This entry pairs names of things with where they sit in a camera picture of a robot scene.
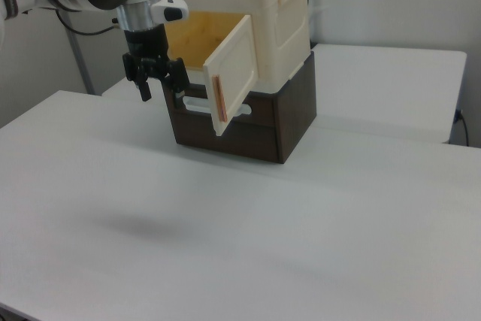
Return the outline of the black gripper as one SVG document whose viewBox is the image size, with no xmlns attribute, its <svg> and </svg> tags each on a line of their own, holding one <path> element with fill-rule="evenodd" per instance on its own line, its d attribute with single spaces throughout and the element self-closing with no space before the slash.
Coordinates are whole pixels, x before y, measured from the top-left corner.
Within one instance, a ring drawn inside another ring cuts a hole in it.
<svg viewBox="0 0 481 321">
<path fill-rule="evenodd" d="M 169 60 L 164 25 L 137 32 L 124 31 L 124 35 L 129 49 L 129 53 L 123 54 L 126 78 L 135 83 L 142 101 L 149 101 L 152 96 L 147 82 L 148 75 L 141 58 L 163 59 L 160 61 L 159 80 L 175 95 L 180 95 L 189 87 L 189 76 L 183 59 Z"/>
</svg>

